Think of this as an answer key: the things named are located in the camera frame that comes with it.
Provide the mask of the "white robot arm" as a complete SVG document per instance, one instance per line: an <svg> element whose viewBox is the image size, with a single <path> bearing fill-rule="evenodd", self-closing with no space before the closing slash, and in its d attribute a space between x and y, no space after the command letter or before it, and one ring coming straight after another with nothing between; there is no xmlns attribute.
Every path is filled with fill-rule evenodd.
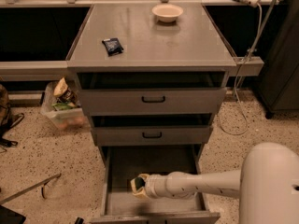
<svg viewBox="0 0 299 224"><path fill-rule="evenodd" d="M191 175L140 174L137 198L189 199L207 193L239 200L239 224L299 224L299 155L277 143L254 146L239 170Z"/></svg>

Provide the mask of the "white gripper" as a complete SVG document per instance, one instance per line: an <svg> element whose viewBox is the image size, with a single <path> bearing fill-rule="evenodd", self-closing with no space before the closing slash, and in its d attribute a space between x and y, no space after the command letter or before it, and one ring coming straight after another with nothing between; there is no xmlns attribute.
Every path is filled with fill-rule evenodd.
<svg viewBox="0 0 299 224"><path fill-rule="evenodd" d="M134 189L132 193L138 199L169 198L170 192L166 188L166 180L166 175L140 174L131 180L131 186L141 189Z"/></svg>

